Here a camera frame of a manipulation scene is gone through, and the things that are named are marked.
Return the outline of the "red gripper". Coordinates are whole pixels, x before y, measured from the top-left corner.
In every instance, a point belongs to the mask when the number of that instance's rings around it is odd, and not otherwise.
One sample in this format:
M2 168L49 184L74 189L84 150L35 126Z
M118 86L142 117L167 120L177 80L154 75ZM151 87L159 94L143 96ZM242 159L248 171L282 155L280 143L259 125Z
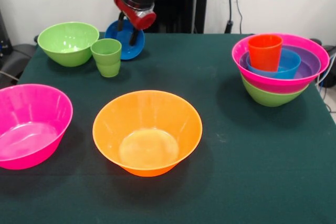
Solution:
M117 31L120 32L123 30L124 17L128 18L129 22L134 27L129 40L129 45L134 46L138 38L138 30L149 28L156 19L154 4L149 8L138 9L128 5L124 0L114 0L114 3L120 10Z

